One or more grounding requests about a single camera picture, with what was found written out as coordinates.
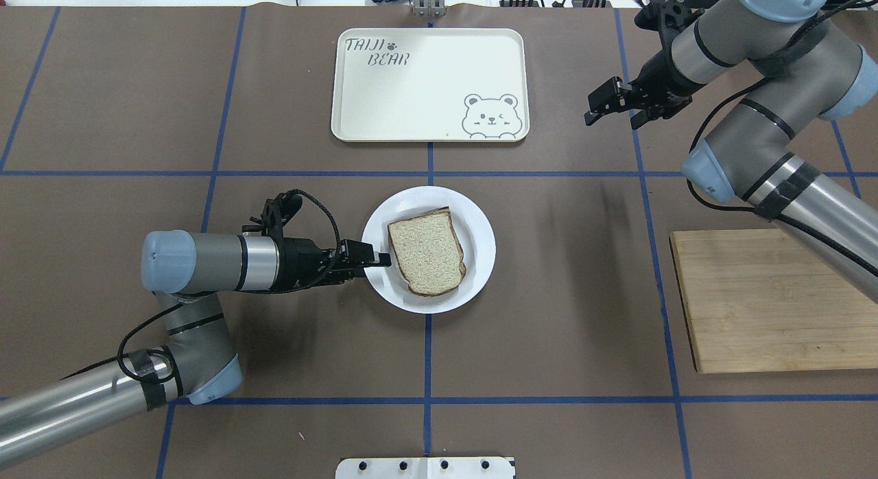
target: bear illustration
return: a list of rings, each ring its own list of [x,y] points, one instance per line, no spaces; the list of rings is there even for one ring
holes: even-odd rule
[[[514,95],[500,98],[467,95],[464,103],[466,116],[463,125],[470,139],[514,139],[521,131],[523,123],[515,111],[518,98]]]

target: silver arm segment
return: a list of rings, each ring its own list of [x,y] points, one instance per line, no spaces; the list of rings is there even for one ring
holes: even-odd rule
[[[162,308],[176,301],[157,294]],[[194,404],[223,397],[241,383],[237,353],[216,294],[166,316],[167,348],[179,381],[140,383],[114,362],[0,403],[0,469],[188,395]],[[158,379],[171,372],[166,357],[151,355]],[[131,358],[126,367],[136,372]]]
[[[728,66],[784,47],[802,21],[766,19],[742,0],[721,0],[696,25],[675,38],[674,63],[687,78],[706,83]],[[760,216],[798,220],[878,266],[878,212],[786,148],[814,117],[837,119],[868,101],[878,89],[875,76],[865,50],[829,23],[825,37],[785,75],[750,92],[699,142],[684,174],[715,200],[734,194]],[[802,230],[774,223],[878,302],[873,274]]]

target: white tray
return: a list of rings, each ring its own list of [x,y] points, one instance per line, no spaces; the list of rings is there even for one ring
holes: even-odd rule
[[[501,28],[357,28],[338,38],[342,141],[520,141],[530,129],[521,35]]]

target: metal mount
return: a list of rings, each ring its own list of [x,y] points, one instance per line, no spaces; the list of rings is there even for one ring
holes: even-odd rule
[[[335,479],[515,479],[511,457],[345,459]]]
[[[445,16],[445,0],[412,0],[415,16]]]

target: grid line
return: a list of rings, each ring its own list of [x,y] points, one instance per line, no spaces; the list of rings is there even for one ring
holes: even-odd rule
[[[226,120],[228,120],[228,107],[232,104],[232,89],[235,87],[235,70],[238,68],[238,53],[241,51],[241,35],[244,34],[244,20],[247,18],[247,8],[241,8],[241,16],[238,19],[238,35],[235,37],[235,50],[232,52],[232,64],[228,70],[228,85],[226,85],[226,101],[223,102],[222,117],[219,119],[219,134],[217,134],[216,152],[213,154],[213,169],[211,169],[211,182],[207,186],[207,199],[204,201],[204,215],[201,218],[201,231],[207,232],[207,222],[211,219],[211,206],[213,206],[213,190],[217,184],[217,174],[220,171],[220,157],[222,157],[223,139],[226,138]]]
[[[213,176],[213,170],[0,170],[0,176]],[[830,178],[878,178],[878,172],[824,172]],[[672,170],[218,170],[220,178],[282,178],[283,176],[329,176],[329,178],[683,178]]]
[[[164,476],[164,464],[167,460],[167,447],[170,446],[170,427],[174,423],[174,410],[176,409],[176,401],[167,404],[167,416],[165,417],[165,427],[162,433],[162,447],[159,449],[159,463],[156,466],[156,479],[162,479]]]
[[[226,120],[228,120],[228,108],[232,103],[232,88],[235,87],[235,69],[238,65],[238,53],[241,51],[241,36],[244,32],[244,20],[247,18],[247,8],[241,8],[241,16],[238,18],[238,32],[235,35],[235,50],[232,52],[232,61],[228,72],[228,85],[226,85],[226,98],[223,101],[222,116],[219,119],[219,132],[217,133],[216,151],[213,155],[213,169],[211,169],[211,181],[207,188],[207,197],[204,200],[204,214],[201,219],[201,232],[207,232],[207,223],[211,218],[211,204],[213,204],[213,190],[216,188],[217,171],[220,169],[220,157],[222,156],[223,138],[226,134]],[[174,424],[174,410],[176,404],[171,403],[167,407],[165,428],[162,434],[162,445],[159,449],[159,461],[156,466],[156,479],[162,479],[164,464],[167,459],[167,447],[170,443],[171,427]]]
[[[0,397],[0,401],[13,397]],[[423,405],[423,397],[222,397],[201,406],[310,407],[318,405]],[[878,401],[876,393],[743,394],[743,395],[583,395],[583,397],[430,397],[433,405],[602,405],[602,404],[733,404],[802,403],[803,401]],[[187,398],[169,405],[198,407]]]
[[[34,85],[41,62],[47,51],[47,46],[56,26],[60,13],[60,7],[54,10],[52,21],[48,28],[46,38],[34,65],[34,71],[25,89],[19,111],[10,130],[9,138],[4,147],[3,156],[0,158],[0,176],[210,176],[211,181],[204,207],[202,231],[206,230],[210,218],[211,200],[218,176],[378,176],[379,178],[394,178],[395,176],[426,176],[428,185],[435,185],[436,176],[511,176],[511,178],[638,178],[641,185],[643,206],[645,207],[645,220],[650,239],[650,252],[652,252],[653,273],[656,279],[659,300],[661,301],[661,313],[665,332],[665,351],[667,352],[669,372],[672,383],[673,395],[646,395],[634,397],[632,395],[619,395],[618,397],[433,397],[432,395],[432,316],[425,317],[424,339],[424,397],[232,397],[220,398],[206,405],[217,406],[309,406],[309,405],[423,405],[424,408],[424,453],[429,454],[431,448],[431,406],[437,405],[587,405],[587,404],[674,404],[677,416],[678,433],[680,433],[680,448],[683,454],[684,470],[686,477],[691,478],[689,465],[689,450],[687,450],[687,437],[683,421],[683,404],[726,404],[726,403],[806,403],[806,401],[878,401],[878,394],[800,394],[800,395],[681,395],[678,388],[676,364],[674,361],[674,349],[668,322],[667,304],[665,304],[664,286],[659,265],[658,250],[656,249],[655,232],[652,225],[652,208],[648,196],[646,178],[682,178],[680,172],[647,172],[643,167],[643,158],[639,144],[639,134],[632,131],[634,153],[637,157],[637,170],[635,172],[436,172],[434,163],[434,145],[427,144],[427,171],[426,172],[345,172],[339,170],[219,170],[220,157],[222,156],[222,144],[228,119],[228,109],[231,102],[233,81],[235,81],[235,69],[238,60],[241,36],[244,31],[244,20],[247,8],[241,8],[239,26],[235,41],[235,50],[230,67],[228,87],[226,87],[226,99],[223,107],[222,120],[220,120],[219,134],[211,170],[4,170],[3,167],[9,157],[13,139],[25,106]],[[621,66],[624,77],[628,80],[628,66],[624,51],[623,30],[621,29],[621,17],[619,10],[615,10],[617,22],[617,35],[620,48]],[[844,141],[838,128],[838,124],[832,122],[846,172],[825,172],[827,176],[838,178],[850,178],[854,194],[859,198],[859,186],[856,178],[876,178],[878,172],[854,172],[850,159],[847,156]],[[178,399],[167,405],[167,416],[163,430],[163,442],[159,454],[156,479],[163,477],[163,471],[169,448],[170,432],[173,425],[176,406],[191,406],[187,399]]]
[[[613,10],[615,15],[615,31],[619,39],[619,57],[621,59],[621,72],[625,82],[630,82],[628,75],[628,60],[625,54],[625,39],[621,30],[621,17],[619,10]],[[628,116],[634,115],[633,110],[628,111]],[[643,198],[643,213],[646,218],[646,233],[649,235],[650,254],[652,254],[652,273],[655,276],[658,300],[661,304],[662,325],[665,332],[665,353],[667,354],[668,373],[671,377],[671,390],[674,392],[674,413],[677,417],[677,435],[680,436],[680,455],[683,460],[683,472],[686,479],[692,479],[692,466],[689,462],[689,441],[686,437],[686,423],[683,417],[683,404],[680,401],[680,382],[677,380],[677,363],[674,360],[674,343],[671,339],[671,325],[667,316],[667,302],[665,302],[665,286],[661,278],[661,266],[659,265],[659,252],[656,248],[655,229],[652,226],[652,208],[650,207],[649,190],[646,186],[646,175],[643,173],[643,154],[640,151],[640,136],[637,130],[631,130],[634,142],[634,156],[637,158],[637,171],[640,173],[640,194]]]
[[[433,27],[433,21],[427,28]],[[433,142],[427,142],[427,185],[436,184],[436,168],[433,161]],[[433,314],[424,316],[424,456],[433,448]]]
[[[847,149],[844,147],[844,139],[841,137],[841,129],[838,128],[838,122],[835,120],[832,121],[832,132],[835,133],[835,141],[838,142],[838,149],[841,151],[841,159],[844,160],[844,168],[847,169],[847,178],[851,179],[851,187],[853,188],[853,194],[856,195],[857,198],[862,200],[862,195],[859,194],[859,185],[857,185],[857,178],[854,176],[853,167],[851,166],[851,160],[847,157]]]
[[[3,147],[3,156],[0,156],[0,170],[3,170],[3,167],[6,166],[6,160],[9,158],[9,153],[12,151],[12,142],[15,141],[16,132],[19,131],[19,123],[21,122],[21,117],[25,114],[27,100],[31,97],[31,89],[34,88],[34,83],[37,80],[37,73],[40,72],[40,66],[43,64],[43,58],[46,56],[46,51],[49,47],[49,41],[52,39],[52,33],[54,33],[54,27],[58,22],[59,15],[60,7],[56,7],[56,10],[54,10],[54,13],[52,14],[52,21],[49,22],[49,28],[46,31],[46,38],[43,39],[43,45],[42,47],[40,47],[40,54],[37,55],[37,61],[34,63],[34,70],[31,71],[31,78],[27,80],[25,94],[21,96],[19,111],[17,111],[15,114],[15,119],[12,122],[12,128],[10,128],[9,136],[6,138],[6,146]]]

